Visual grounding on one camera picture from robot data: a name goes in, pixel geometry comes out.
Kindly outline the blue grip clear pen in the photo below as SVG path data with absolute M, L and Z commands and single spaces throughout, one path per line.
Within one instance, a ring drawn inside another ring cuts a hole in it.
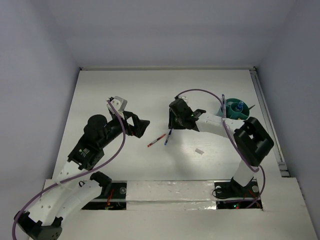
M 224 94 L 221 95 L 221 102 L 222 102 L 221 112 L 223 114 L 225 114 L 225 112 L 226 112 L 226 104 L 225 104 L 225 95 Z

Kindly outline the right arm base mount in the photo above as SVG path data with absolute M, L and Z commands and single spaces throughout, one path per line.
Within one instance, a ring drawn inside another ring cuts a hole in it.
M 214 183 L 211 192 L 218 210 L 263 209 L 258 183 L 252 180 L 246 187 L 236 188 L 230 181 Z

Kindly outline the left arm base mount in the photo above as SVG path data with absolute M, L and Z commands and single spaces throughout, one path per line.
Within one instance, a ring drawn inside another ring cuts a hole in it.
M 112 182 L 108 194 L 103 192 L 98 197 L 87 203 L 82 210 L 126 210 L 127 209 L 127 182 Z

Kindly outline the red pen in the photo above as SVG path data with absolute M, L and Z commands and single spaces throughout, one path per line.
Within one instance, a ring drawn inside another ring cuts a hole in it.
M 161 140 L 162 138 L 164 138 L 167 134 L 162 134 L 161 136 L 159 136 L 158 138 L 156 138 L 155 140 L 153 140 L 151 143 L 149 143 L 147 145 L 147 147 L 149 148 L 150 146 L 152 146 L 153 144 L 155 144 L 156 142 L 158 142 L 159 140 Z

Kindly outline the correction fluid bottle blue cap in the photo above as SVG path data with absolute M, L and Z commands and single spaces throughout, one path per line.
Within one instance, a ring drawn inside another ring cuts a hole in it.
M 242 112 L 244 108 L 244 102 L 239 101 L 234 109 L 235 112 Z

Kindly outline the blue pen with clip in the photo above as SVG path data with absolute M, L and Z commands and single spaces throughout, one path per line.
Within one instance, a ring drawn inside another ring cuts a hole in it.
M 172 131 L 173 129 L 171 128 L 166 136 L 166 139 L 165 139 L 165 142 L 164 142 L 164 145 L 167 146 L 168 142 L 169 142 L 169 139 L 171 137 L 171 134 L 172 134 Z

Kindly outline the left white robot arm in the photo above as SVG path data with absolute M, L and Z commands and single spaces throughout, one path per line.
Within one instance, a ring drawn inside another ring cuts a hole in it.
M 98 171 L 96 164 L 104 148 L 118 136 L 141 138 L 150 124 L 129 111 L 112 112 L 107 121 L 101 114 L 91 116 L 84 133 L 67 157 L 55 182 L 27 203 L 14 217 L 33 240 L 56 240 L 66 220 L 97 197 L 108 197 L 112 179 Z

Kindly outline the small white cap piece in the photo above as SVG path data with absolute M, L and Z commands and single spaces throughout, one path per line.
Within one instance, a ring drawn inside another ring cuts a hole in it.
M 198 149 L 198 148 L 195 149 L 195 152 L 198 153 L 198 154 L 200 154 L 200 155 L 203 155 L 203 154 L 204 154 L 204 152 L 203 152 L 202 150 Z

